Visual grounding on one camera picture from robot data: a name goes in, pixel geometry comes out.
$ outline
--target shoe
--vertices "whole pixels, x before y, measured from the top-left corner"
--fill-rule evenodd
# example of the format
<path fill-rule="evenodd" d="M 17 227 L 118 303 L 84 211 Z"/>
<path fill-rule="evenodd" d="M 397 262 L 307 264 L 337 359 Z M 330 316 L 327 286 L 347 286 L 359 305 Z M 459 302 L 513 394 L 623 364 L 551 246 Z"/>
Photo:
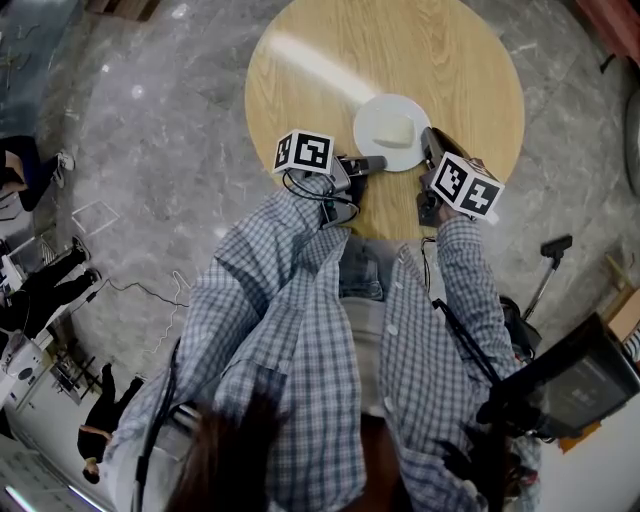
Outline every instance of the shoe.
<path fill-rule="evenodd" d="M 91 276 L 91 284 L 96 284 L 97 282 L 102 281 L 102 274 L 95 268 L 87 269 L 87 273 Z"/>
<path fill-rule="evenodd" d="M 64 149 L 61 149 L 56 156 L 58 157 L 58 169 L 73 171 L 76 168 L 76 161 Z"/>
<path fill-rule="evenodd" d="M 78 251 L 84 255 L 84 261 L 89 261 L 91 259 L 91 253 L 87 246 L 84 245 L 80 237 L 74 236 L 71 237 L 71 243 L 73 245 L 73 250 Z"/>
<path fill-rule="evenodd" d="M 56 185 L 58 185 L 58 188 L 64 188 L 64 174 L 62 174 L 60 168 L 53 171 L 51 180 L 55 181 Z"/>

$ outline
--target person in black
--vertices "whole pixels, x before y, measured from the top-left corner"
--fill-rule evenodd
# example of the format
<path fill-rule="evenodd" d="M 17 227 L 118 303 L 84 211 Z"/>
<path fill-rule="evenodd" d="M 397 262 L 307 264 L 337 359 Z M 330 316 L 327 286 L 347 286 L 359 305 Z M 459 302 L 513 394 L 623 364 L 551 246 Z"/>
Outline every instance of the person in black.
<path fill-rule="evenodd" d="M 16 135 L 0 139 L 2 194 L 19 192 L 22 207 L 28 212 L 36 207 L 51 181 L 62 188 L 62 171 L 72 171 L 74 168 L 73 157 L 64 150 L 41 163 L 33 137 Z"/>
<path fill-rule="evenodd" d="M 78 237 L 73 237 L 72 244 L 67 256 L 31 274 L 20 289 L 8 297 L 8 307 L 0 310 L 2 329 L 20 330 L 27 338 L 35 339 L 60 306 L 73 302 L 101 279 L 97 270 L 88 269 L 77 279 L 58 284 L 90 257 Z"/>
<path fill-rule="evenodd" d="M 102 462 L 104 450 L 111 442 L 111 434 L 118 428 L 120 416 L 143 383 L 140 377 L 135 377 L 129 384 L 129 389 L 116 402 L 111 364 L 102 367 L 102 395 L 78 430 L 78 451 L 85 461 L 82 474 L 92 484 L 100 481 L 98 464 Z"/>

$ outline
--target white plate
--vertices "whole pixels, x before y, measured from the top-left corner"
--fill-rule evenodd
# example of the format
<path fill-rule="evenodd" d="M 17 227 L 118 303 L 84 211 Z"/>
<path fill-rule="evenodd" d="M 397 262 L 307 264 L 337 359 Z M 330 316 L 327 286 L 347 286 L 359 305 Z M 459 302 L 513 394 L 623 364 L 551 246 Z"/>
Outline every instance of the white plate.
<path fill-rule="evenodd" d="M 383 111 L 413 120 L 415 132 L 410 148 L 388 148 L 373 142 L 376 123 L 379 122 L 380 112 Z M 353 123 L 353 138 L 363 156 L 384 156 L 387 159 L 387 171 L 400 172 L 411 169 L 424 160 L 420 138 L 424 129 L 429 126 L 431 121 L 415 101 L 399 94 L 381 94 L 358 110 Z"/>

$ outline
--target marble floor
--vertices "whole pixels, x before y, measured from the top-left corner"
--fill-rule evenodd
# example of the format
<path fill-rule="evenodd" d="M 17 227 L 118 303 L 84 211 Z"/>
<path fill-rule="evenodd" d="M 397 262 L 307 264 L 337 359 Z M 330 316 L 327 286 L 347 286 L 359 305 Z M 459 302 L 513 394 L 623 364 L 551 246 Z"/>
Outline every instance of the marble floor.
<path fill-rule="evenodd" d="M 532 318 L 555 340 L 609 290 L 605 251 L 617 249 L 640 282 L 640 202 L 627 185 L 622 146 L 634 84 L 621 61 L 600 74 L 605 52 L 556 0 L 467 2 L 511 53 L 526 99 L 502 220 L 483 228 L 501 292 L 524 306 L 544 274 L 540 243 L 574 236 Z M 261 33 L 287 3 L 162 0 L 147 23 L 83 13 L 68 27 L 38 125 L 44 148 L 64 145 L 77 159 L 47 213 L 60 244 L 78 231 L 72 213 L 102 201 L 85 214 L 93 231 L 115 219 L 87 239 L 103 275 L 171 298 L 174 270 L 196 279 L 228 226 L 275 188 L 247 132 L 244 79 Z M 97 366 L 114 361 L 124 387 L 134 373 L 164 365 L 184 320 L 178 311 L 154 353 L 171 311 L 138 290 L 106 287 L 73 325 Z"/>

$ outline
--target plaid shirt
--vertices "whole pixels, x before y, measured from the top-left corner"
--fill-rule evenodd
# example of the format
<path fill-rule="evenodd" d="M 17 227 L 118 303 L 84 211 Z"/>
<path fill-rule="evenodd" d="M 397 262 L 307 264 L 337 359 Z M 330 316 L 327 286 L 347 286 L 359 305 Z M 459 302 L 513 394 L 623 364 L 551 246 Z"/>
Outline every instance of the plaid shirt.
<path fill-rule="evenodd" d="M 323 192 L 325 181 L 305 185 Z M 362 491 L 360 381 L 350 324 L 338 298 L 339 262 L 349 231 L 319 230 L 318 202 L 281 190 L 221 241 L 193 288 L 177 356 L 174 404 L 193 400 L 241 416 L 254 390 L 287 418 L 270 452 L 267 489 L 288 511 L 340 510 Z M 518 369 L 477 228 L 465 217 L 438 233 L 448 304 L 501 377 Z M 409 249 L 400 249 L 386 298 L 379 390 L 405 487 L 415 510 L 476 511 L 442 461 L 441 441 L 467 451 L 462 424 L 490 384 L 431 306 Z M 142 436 L 162 376 L 145 384 L 120 420 L 105 459 Z M 519 440 L 523 462 L 539 447 Z M 532 510 L 537 488 L 521 508 Z"/>

